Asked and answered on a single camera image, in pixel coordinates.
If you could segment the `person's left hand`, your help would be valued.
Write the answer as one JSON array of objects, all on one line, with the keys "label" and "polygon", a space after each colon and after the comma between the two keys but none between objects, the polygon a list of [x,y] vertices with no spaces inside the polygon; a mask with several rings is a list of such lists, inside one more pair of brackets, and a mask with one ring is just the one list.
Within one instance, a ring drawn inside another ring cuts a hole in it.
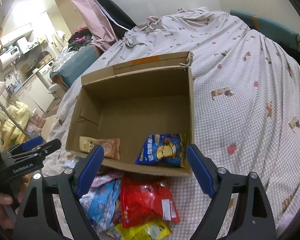
[{"label": "person's left hand", "polygon": [[[25,191],[27,190],[28,181],[29,179],[26,176],[22,177],[21,187],[17,195],[17,201],[19,204],[21,204]],[[0,225],[4,230],[14,228],[13,221],[9,218],[4,209],[5,206],[11,205],[12,203],[13,199],[10,195],[0,192]]]}]

